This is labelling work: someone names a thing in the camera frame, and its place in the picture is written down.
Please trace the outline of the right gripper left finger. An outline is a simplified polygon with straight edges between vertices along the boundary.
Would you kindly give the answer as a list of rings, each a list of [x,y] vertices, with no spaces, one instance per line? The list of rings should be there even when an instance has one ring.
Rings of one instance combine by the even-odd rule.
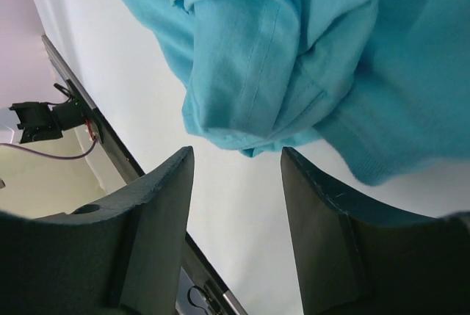
[[[184,147],[71,214],[1,214],[3,314],[173,314],[194,176]]]

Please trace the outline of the teal t shirt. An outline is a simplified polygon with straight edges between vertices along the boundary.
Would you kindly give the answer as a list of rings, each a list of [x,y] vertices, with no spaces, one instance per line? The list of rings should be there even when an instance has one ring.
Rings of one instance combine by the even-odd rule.
[[[218,148],[323,139],[367,185],[469,158],[469,0],[122,1]]]

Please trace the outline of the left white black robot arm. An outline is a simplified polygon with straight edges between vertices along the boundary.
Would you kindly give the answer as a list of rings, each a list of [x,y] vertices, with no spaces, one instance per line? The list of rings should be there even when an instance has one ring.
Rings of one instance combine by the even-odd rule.
[[[13,115],[13,128],[19,130],[19,144],[57,140],[64,131],[84,125],[87,118],[83,106],[77,101],[67,101],[50,106],[46,102],[13,104],[7,110]]]

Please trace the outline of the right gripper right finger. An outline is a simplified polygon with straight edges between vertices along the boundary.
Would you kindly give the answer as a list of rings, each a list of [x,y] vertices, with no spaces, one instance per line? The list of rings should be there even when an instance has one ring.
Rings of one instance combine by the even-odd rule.
[[[469,213],[381,203],[293,148],[281,174],[305,314],[467,314]]]

